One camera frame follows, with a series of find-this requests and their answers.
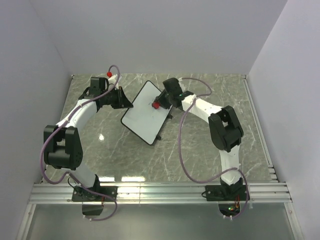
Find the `red bone-shaped eraser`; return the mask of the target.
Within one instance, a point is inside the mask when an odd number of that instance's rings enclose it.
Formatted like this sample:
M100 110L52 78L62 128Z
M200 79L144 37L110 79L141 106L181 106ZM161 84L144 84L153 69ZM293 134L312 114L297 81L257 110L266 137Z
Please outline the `red bone-shaped eraser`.
M157 109L159 109L161 107L161 104L159 102L157 102L157 101L154 101L152 103L152 107L157 110Z

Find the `small white whiteboard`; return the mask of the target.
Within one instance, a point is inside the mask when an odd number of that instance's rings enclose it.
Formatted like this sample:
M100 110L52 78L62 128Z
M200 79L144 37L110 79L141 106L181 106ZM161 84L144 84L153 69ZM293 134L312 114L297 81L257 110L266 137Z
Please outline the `small white whiteboard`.
M120 122L148 145L160 140L160 131L167 119L171 117L171 108L154 108L153 102L162 91L151 81L146 81Z

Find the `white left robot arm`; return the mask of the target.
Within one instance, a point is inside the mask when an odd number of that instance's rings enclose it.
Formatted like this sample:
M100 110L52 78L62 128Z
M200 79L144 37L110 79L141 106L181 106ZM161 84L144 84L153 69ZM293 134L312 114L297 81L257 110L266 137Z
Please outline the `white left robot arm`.
M80 130L103 106L113 109L130 109L133 104L119 85L120 74L108 72L107 77L91 77L90 85L79 96L75 107L55 125L43 130L43 147L40 165L64 170L76 183L74 191L89 201L103 196L98 176L83 163Z

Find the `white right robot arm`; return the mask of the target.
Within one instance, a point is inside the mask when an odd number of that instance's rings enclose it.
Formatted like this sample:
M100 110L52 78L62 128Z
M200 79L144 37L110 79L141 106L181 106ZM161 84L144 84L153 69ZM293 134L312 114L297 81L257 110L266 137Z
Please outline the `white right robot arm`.
M183 90L181 81L194 80L203 83L209 90L208 93L195 94L189 90ZM217 178L220 179L222 197L232 200L238 195L239 189L246 181L244 174L239 169L239 150L244 136L243 128L233 107L225 107L209 103L201 97L210 96L212 88L205 81L194 77L169 78L162 82L164 90L155 98L152 107L169 109L174 107L183 111L178 128L178 155L180 165L185 175L193 182L206 184ZM188 113L208 123L210 138L213 145L219 150L222 172L208 180L196 180L188 173L181 149L182 127Z

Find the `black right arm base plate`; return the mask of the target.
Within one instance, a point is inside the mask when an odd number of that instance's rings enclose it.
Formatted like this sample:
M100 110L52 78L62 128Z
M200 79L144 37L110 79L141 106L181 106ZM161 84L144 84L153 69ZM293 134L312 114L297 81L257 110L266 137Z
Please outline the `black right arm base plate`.
M208 202L235 202L247 199L245 185L206 185L202 197Z

